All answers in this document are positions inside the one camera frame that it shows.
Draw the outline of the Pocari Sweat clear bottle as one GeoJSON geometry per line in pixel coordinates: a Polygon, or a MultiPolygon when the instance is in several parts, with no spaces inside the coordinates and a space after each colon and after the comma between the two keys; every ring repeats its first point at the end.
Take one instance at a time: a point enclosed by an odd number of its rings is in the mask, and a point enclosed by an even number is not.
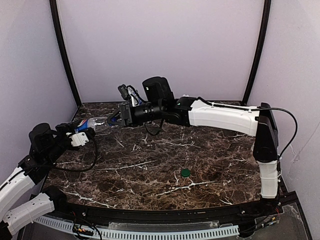
{"type": "Polygon", "coordinates": [[[92,128],[95,133],[105,131],[111,128],[111,125],[107,122],[107,119],[108,118],[106,116],[84,119],[77,125],[75,130],[80,132],[92,128]]]}

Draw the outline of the green bottle cap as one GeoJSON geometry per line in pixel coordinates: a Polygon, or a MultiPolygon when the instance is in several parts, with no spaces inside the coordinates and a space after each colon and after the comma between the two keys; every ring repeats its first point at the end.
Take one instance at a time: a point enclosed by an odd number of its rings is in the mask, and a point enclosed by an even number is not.
{"type": "Polygon", "coordinates": [[[187,168],[183,168],[181,171],[180,171],[180,175],[183,177],[183,178],[188,178],[190,175],[191,175],[191,171],[187,168]]]}

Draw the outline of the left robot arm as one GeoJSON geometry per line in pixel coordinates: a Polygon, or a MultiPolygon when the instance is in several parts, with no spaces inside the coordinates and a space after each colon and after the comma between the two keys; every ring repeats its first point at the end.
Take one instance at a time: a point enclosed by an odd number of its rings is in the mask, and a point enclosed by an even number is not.
{"type": "Polygon", "coordinates": [[[17,200],[37,186],[51,170],[58,170],[57,160],[65,151],[77,151],[94,141],[92,127],[77,122],[62,123],[51,129],[48,123],[36,125],[29,133],[30,150],[0,186],[0,238],[10,240],[37,218],[62,210],[67,196],[55,186],[49,186],[36,197],[13,208],[17,200]]]}

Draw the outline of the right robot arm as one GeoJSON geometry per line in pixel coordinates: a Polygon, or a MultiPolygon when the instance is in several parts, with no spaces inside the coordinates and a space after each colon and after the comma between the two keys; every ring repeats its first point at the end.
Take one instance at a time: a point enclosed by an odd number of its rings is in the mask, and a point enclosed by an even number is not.
{"type": "Polygon", "coordinates": [[[162,120],[179,126],[225,129],[255,138],[253,157],[259,165],[261,197],[275,199],[279,194],[278,128],[269,104],[235,106],[214,103],[202,97],[174,97],[165,77],[154,76],[142,83],[147,101],[128,101],[108,117],[111,125],[137,127],[162,120]]]}

